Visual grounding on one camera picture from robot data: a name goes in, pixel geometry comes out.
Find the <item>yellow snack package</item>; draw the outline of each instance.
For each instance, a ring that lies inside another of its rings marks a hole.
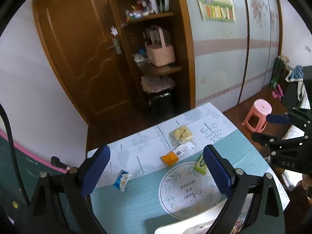
[[[181,126],[176,130],[172,131],[172,136],[180,144],[184,144],[193,139],[193,133],[186,126]]]
[[[203,174],[203,175],[206,175],[207,173],[207,166],[204,162],[204,158],[203,156],[201,155],[201,157],[199,158],[197,164],[194,166],[194,169],[196,171],[198,171],[199,173]]]

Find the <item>wooden door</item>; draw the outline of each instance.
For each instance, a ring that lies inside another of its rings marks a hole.
[[[130,111],[136,91],[108,0],[34,0],[33,11],[51,67],[84,120],[97,125]]]

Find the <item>packaged snack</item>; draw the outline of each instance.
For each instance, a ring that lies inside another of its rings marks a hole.
[[[172,166],[179,160],[178,156],[192,148],[196,148],[196,146],[192,142],[187,142],[186,144],[182,144],[173,151],[169,152],[167,155],[162,156],[162,159],[168,166]]]
[[[207,173],[207,166],[206,166],[206,164],[204,162],[204,158],[203,158],[202,155],[200,156],[197,164],[194,166],[194,169],[196,171],[198,171],[199,173],[201,173],[203,175],[206,175],[206,173]]]
[[[124,192],[124,188],[126,187],[126,184],[131,178],[132,175],[129,175],[128,172],[121,170],[113,186],[116,187],[121,192]]]
[[[186,126],[177,128],[176,130],[172,131],[171,134],[180,144],[184,144],[193,139],[193,133]]]

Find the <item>door handle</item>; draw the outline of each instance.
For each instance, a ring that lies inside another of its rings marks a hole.
[[[115,47],[115,45],[111,45],[107,48],[107,50],[113,49]]]
[[[112,40],[113,40],[113,45],[109,46],[109,47],[107,48],[107,50],[116,48],[117,54],[121,54],[122,52],[121,52],[121,49],[120,49],[120,46],[119,46],[119,43],[118,43],[117,38],[112,38]]]

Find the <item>wall poster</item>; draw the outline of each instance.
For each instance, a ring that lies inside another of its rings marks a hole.
[[[233,0],[198,0],[203,20],[235,22]]]

